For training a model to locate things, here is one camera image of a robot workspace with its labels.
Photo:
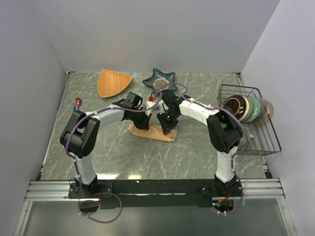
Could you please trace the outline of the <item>peach satin napkin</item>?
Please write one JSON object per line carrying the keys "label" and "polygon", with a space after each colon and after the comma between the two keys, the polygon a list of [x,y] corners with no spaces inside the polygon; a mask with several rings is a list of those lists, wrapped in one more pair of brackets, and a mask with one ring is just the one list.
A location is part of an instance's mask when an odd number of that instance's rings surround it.
{"label": "peach satin napkin", "polygon": [[168,143],[174,142],[177,136],[176,129],[173,129],[170,131],[170,133],[164,135],[162,131],[162,127],[160,125],[153,124],[153,123],[149,124],[148,130],[144,130],[144,129],[138,129],[132,122],[129,125],[128,130],[130,134],[137,137],[146,138],[150,140],[156,140],[156,141],[162,141],[162,142],[168,142]]}

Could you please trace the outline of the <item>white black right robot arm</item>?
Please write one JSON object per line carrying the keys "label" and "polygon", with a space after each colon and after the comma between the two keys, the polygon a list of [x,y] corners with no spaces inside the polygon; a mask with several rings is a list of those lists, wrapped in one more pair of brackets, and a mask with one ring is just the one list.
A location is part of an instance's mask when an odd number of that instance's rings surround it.
{"label": "white black right robot arm", "polygon": [[163,133],[169,134],[177,124],[179,116],[193,118],[207,126],[212,146],[217,151],[217,170],[213,189],[217,194],[226,196],[232,191],[236,182],[235,157],[243,132],[230,116],[230,110],[213,109],[193,99],[178,97],[172,91],[162,93],[163,112],[157,114]]}

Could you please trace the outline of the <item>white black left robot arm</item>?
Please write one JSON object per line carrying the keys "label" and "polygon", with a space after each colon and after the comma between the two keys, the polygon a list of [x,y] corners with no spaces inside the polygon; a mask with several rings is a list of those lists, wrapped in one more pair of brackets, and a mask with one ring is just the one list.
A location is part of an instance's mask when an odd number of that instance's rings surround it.
{"label": "white black left robot arm", "polygon": [[141,96],[130,92],[125,99],[101,110],[84,113],[74,111],[60,137],[66,154],[76,171],[75,182],[87,198],[97,193],[97,175],[92,164],[92,151],[100,128],[123,120],[131,120],[140,129],[149,129],[151,107],[143,104]]}

